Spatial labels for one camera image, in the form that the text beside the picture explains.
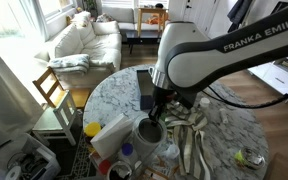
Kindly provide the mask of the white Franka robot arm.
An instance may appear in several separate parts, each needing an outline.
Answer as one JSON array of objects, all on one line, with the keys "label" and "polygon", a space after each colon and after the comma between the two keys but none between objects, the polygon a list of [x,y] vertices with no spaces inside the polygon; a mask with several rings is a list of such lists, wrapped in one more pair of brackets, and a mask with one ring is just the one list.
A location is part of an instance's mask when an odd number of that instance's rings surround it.
[{"label": "white Franka robot arm", "polygon": [[288,57],[288,6],[248,26],[209,39],[192,22],[168,24],[151,72],[156,122],[176,96],[196,94],[228,74]]}]

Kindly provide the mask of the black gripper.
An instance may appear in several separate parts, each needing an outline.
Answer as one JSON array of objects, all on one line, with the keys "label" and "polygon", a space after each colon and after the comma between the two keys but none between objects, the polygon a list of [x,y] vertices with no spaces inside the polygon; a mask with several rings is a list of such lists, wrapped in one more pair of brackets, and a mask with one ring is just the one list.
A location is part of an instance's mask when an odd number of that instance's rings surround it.
[{"label": "black gripper", "polygon": [[154,103],[153,107],[148,113],[151,124],[155,126],[165,109],[165,104],[171,102],[176,95],[174,90],[165,90],[155,87],[153,91]]}]

